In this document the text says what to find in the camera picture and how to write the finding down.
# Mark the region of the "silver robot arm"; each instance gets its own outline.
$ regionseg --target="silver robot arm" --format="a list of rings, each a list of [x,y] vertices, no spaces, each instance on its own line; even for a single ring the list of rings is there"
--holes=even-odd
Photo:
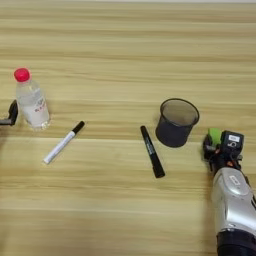
[[[213,180],[215,230],[239,229],[256,236],[256,202],[241,171],[221,168]]]
[[[204,158],[213,173],[217,251],[219,256],[256,256],[256,200],[239,161],[242,134],[210,131],[203,144]]]

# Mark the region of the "water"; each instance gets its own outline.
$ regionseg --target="water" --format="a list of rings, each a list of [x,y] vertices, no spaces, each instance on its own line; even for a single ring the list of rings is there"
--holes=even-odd
[[[50,116],[45,97],[39,85],[33,81],[18,82],[16,98],[19,109],[26,121],[34,129],[45,129],[50,122]]]

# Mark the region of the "plastic water bottle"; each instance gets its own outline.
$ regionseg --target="plastic water bottle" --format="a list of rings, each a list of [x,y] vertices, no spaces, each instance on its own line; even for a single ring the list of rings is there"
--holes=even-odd
[[[49,125],[50,116],[46,101],[39,85],[30,79],[26,68],[14,72],[17,80],[16,98],[19,109],[34,129],[44,129]]]

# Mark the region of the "white marker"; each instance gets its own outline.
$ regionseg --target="white marker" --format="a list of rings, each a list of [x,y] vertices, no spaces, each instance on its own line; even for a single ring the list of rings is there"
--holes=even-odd
[[[76,136],[76,134],[84,127],[84,122],[81,121],[67,136],[62,139],[59,144],[44,158],[44,162],[49,164],[52,159],[57,156],[60,151]]]

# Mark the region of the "red bottle cap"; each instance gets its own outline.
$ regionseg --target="red bottle cap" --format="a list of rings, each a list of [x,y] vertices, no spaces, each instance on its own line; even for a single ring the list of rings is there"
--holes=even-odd
[[[29,80],[30,74],[26,68],[19,68],[14,72],[14,77],[18,82],[26,82]]]

